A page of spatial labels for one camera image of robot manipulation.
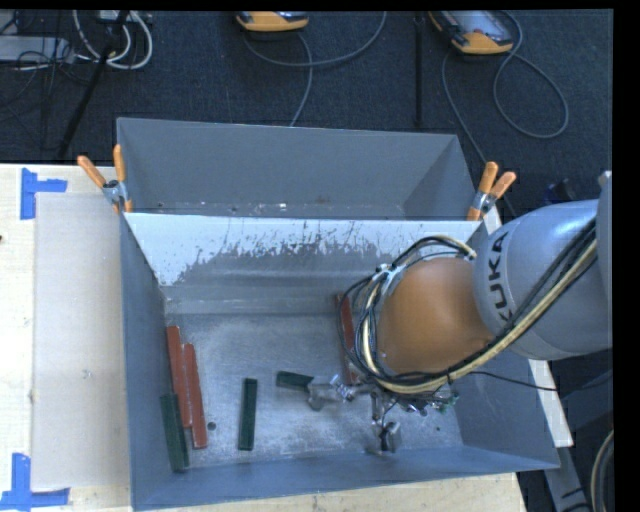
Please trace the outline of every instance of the green wooden block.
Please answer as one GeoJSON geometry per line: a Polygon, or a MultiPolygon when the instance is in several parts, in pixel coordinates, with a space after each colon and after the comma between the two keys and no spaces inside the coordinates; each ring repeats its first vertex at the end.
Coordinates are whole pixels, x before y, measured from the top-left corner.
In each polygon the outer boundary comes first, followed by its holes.
{"type": "Polygon", "coordinates": [[[189,467],[187,439],[182,428],[178,395],[168,393],[160,397],[162,423],[169,451],[169,462],[173,471],[182,472],[189,467]]]}

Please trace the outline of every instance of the gray bin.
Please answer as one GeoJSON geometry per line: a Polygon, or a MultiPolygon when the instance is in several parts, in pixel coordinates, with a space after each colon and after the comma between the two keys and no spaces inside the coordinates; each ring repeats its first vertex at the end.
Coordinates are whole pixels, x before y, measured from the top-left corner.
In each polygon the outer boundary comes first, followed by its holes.
{"type": "MultiPolygon", "coordinates": [[[[134,509],[559,465],[537,391],[486,375],[456,381],[444,413],[391,411],[403,444],[388,456],[366,452],[368,397],[314,411],[275,385],[281,370],[339,372],[337,293],[422,236],[486,235],[464,220],[474,189],[455,136],[143,119],[119,119],[117,135],[134,202],[120,221],[134,509]],[[217,425],[184,473],[159,400],[168,325],[195,347],[217,425]],[[255,447],[239,451],[247,377],[255,447]]],[[[482,369],[533,382],[511,352],[482,369]]]]}

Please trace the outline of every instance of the white cable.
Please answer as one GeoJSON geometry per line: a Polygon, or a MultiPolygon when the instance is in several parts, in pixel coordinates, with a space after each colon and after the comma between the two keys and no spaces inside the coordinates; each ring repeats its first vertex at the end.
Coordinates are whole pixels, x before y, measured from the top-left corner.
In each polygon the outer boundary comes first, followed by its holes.
{"type": "MultiPolygon", "coordinates": [[[[78,11],[76,9],[73,9],[72,14],[73,14],[73,20],[76,26],[76,30],[80,35],[80,39],[82,39],[82,43],[85,45],[87,50],[95,57],[95,60],[91,59],[90,57],[86,57],[84,55],[78,55],[78,57],[81,59],[93,60],[94,62],[96,62],[97,60],[100,59],[100,54],[91,46],[86,36],[84,35],[84,32],[80,27],[80,20],[78,19],[78,11]]],[[[142,30],[144,31],[145,38],[147,40],[147,47],[148,47],[147,54],[145,55],[144,59],[142,59],[140,62],[137,62],[135,64],[120,64],[117,62],[118,60],[121,60],[122,58],[124,58],[127,55],[127,53],[129,53],[129,50],[131,49],[131,34],[129,33],[129,30],[127,29],[127,27],[123,26],[122,28],[127,38],[126,48],[119,55],[116,55],[115,57],[107,59],[107,65],[114,69],[122,69],[122,70],[140,69],[147,65],[149,60],[151,60],[151,56],[153,55],[153,38],[151,37],[151,31],[149,30],[149,27],[144,22],[144,20],[140,17],[137,11],[131,11],[129,15],[136,23],[138,23],[138,25],[140,25],[140,27],[142,27],[142,30]]]]}
{"type": "MultiPolygon", "coordinates": [[[[76,26],[76,30],[78,31],[78,35],[80,36],[80,39],[82,40],[82,44],[84,44],[85,48],[95,58],[88,57],[86,55],[82,55],[82,54],[79,54],[79,53],[76,55],[76,57],[78,57],[79,59],[83,59],[83,60],[90,60],[90,61],[93,61],[93,62],[97,62],[98,60],[100,60],[100,54],[93,48],[93,46],[91,46],[91,43],[89,43],[89,40],[87,39],[87,36],[84,35],[82,27],[80,26],[80,20],[78,18],[78,10],[77,9],[73,9],[71,11],[71,14],[73,16],[73,22],[74,22],[74,24],[76,26]]],[[[115,60],[120,60],[125,55],[127,55],[127,53],[129,53],[129,50],[131,49],[131,34],[129,33],[129,29],[126,26],[123,26],[122,29],[124,31],[124,34],[125,34],[126,38],[127,38],[126,47],[119,55],[116,55],[115,57],[111,57],[110,59],[108,59],[107,60],[107,64],[109,64],[110,62],[115,61],[115,60]]]]}

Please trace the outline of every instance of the bin floor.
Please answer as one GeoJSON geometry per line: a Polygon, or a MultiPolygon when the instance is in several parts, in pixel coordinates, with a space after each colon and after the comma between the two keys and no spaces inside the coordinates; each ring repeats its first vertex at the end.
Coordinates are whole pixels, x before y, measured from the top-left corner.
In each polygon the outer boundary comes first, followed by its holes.
{"type": "MultiPolygon", "coordinates": [[[[182,340],[196,350],[209,444],[192,449],[192,467],[242,461],[362,453],[374,442],[371,401],[329,402],[320,411],[307,394],[277,387],[278,371],[311,376],[339,373],[333,315],[176,315],[182,340]],[[242,383],[258,380],[255,445],[238,450],[242,383]]],[[[402,428],[400,450],[461,445],[455,408],[426,417],[400,408],[387,414],[402,428]]]]}

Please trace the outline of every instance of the blue tape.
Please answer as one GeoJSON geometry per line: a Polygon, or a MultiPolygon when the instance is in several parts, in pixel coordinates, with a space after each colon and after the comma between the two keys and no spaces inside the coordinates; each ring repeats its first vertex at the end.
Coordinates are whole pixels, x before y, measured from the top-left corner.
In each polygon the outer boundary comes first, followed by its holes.
{"type": "Polygon", "coordinates": [[[65,192],[66,180],[48,179],[38,181],[38,174],[22,168],[22,193],[20,194],[20,219],[33,219],[36,216],[37,192],[65,192]]]}
{"type": "Polygon", "coordinates": [[[11,490],[0,496],[0,510],[30,512],[32,507],[66,505],[70,489],[31,492],[31,459],[21,453],[12,456],[11,490]]]}

